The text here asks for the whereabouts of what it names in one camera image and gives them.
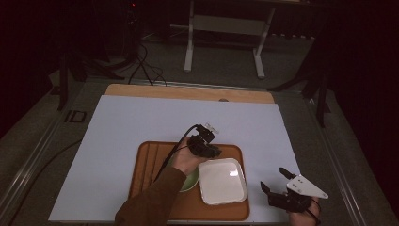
table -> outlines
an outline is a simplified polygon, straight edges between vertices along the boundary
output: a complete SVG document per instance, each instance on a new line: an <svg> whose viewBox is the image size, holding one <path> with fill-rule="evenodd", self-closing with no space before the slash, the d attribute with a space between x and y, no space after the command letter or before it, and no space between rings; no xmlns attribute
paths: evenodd
<svg viewBox="0 0 399 226"><path fill-rule="evenodd" d="M230 103L209 102L220 99L224 101L227 99ZM231 114L227 117L222 115L223 121L218 122L222 131L228 132L225 132L224 136L217 136L214 143L236 144L243 150L250 214L246 220L234 223L287 221L285 211L267 205L267 198L262 193L259 184L261 180L266 183L270 182L272 190L282 191L285 188L286 179L279 174L279 167L299 172L279 109L273 103L272 95L263 91L109 86L98 103L49 220L63 222L112 221L116 211L128 195L137 150L133 144L140 144L149 138L160 141L176 141L176 137L180 138L187 129L185 128L186 118L188 118L188 123L192 123L193 116L195 116L195 120L199 121L209 119L210 116L210 118L217 119L220 118L220 114L214 113L219 112L220 107L231 107L228 110ZM167 108L166 106L169 104L174 104L174 106ZM156 118L152 116L156 116L158 113L167 116L170 110L175 112L173 108L190 107L185 110L184 114L177 116L179 124L171 120L160 120L156 121L155 128L155 126L148 125L147 121L141 120L144 119L142 118L144 114L140 111L142 108L148 109L147 107L154 105L162 111L144 111L146 115L150 115L144 116L144 118L150 117L156 121ZM205 113L197 113L197 105L211 107L203 109ZM132 117L123 118L123 114L125 114L123 112L129 112ZM243 112L247 114L248 118L241 118L240 122ZM268 114L279 116L269 119ZM132 134L121 133L120 131L124 131L120 130L121 127L136 131L132 131ZM271 155L279 161L268 161L265 164L263 159L270 158ZM212 224L226 222L173 220L169 223Z"/></svg>

white plate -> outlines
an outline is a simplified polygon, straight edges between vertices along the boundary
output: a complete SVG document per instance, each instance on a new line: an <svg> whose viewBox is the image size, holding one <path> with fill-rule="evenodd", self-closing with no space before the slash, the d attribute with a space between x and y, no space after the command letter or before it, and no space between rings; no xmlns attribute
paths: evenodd
<svg viewBox="0 0 399 226"><path fill-rule="evenodd" d="M242 202L247 184L240 163L233 158L208 160L199 165L202 199L210 205Z"/></svg>

white tabletop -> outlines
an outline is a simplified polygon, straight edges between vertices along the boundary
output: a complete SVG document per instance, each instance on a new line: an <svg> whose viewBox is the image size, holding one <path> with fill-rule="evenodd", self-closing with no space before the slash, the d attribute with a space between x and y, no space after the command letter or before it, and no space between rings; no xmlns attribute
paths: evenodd
<svg viewBox="0 0 399 226"><path fill-rule="evenodd" d="M112 222L128 197L138 146L176 142L189 127L206 122L220 132L214 144L233 144L243 152L250 214L242 223L287 221L285 211L268 206L260 188L263 181L274 192L285 191L288 180L280 167L299 174L277 105L106 95L49 220Z"/></svg>

gray floor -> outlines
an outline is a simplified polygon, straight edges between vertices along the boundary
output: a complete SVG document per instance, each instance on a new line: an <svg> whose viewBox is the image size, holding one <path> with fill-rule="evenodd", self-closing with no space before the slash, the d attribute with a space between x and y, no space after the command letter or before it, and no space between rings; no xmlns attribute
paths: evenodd
<svg viewBox="0 0 399 226"><path fill-rule="evenodd" d="M223 43L210 45L199 40L194 49L192 72L184 73L186 46L182 39L177 37L169 43L144 40L142 43L148 51L146 62L157 67L153 68L156 72L160 72L158 68L163 70L163 77L169 86L266 90L295 76L312 41L269 38L262 53L268 76L264 80L256 76L251 46L248 44L228 48ZM140 55L144 56L144 48L140 48ZM128 78L135 67L118 74ZM150 76L155 78L156 74L149 67L147 69ZM33 185L32 179L55 154L83 137L100 96L109 84L117 82L121 81L108 80L95 74L84 84L72 82L70 100L63 112L56 111L57 97L46 95L1 139L0 194L2 201L11 201L8 205L1 202L2 208L7 207L7 210L1 209L5 213L1 217L1 225L7 225L12 216L16 216L12 225L59 224L48 222L47 218L79 145L70 147L58 156ZM137 72L133 83L148 85L142 70ZM299 84L273 95L284 118L302 174L330 196L328 200L321 201L323 225L398 225L334 93L328 93L327 104L331 112L326 113L326 128L322 129L314 117L314 100L305 100L299 95L302 86ZM88 118L82 123L64 122L68 110L86 111ZM19 171L31 153L40 153L36 171L33 174L26 174L26 170ZM32 187L28 193L27 188L19 189L17 193L8 190L13 185L15 175L24 176L25 180L21 184ZM9 198L10 194L14 194L15 199ZM21 202L24 194L27 194L26 199ZM9 199L5 200L4 195L8 195ZM15 214L20 203L21 208Z"/></svg>

metal frame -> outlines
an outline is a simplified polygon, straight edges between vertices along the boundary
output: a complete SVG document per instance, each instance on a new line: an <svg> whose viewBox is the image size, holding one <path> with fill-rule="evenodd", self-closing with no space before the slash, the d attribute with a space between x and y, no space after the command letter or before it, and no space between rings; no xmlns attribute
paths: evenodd
<svg viewBox="0 0 399 226"><path fill-rule="evenodd" d="M243 20L233 18L222 18L213 16L204 16L194 14L194 0L190 1L190 16L188 20L188 44L185 53L184 72L190 73L193 62L193 36L194 30L207 30L235 34L246 34L260 36L261 40L257 48L253 49L253 57L255 61L258 78L265 79L261 52L266 40L276 8L271 8L267 17L267 21Z"/></svg>

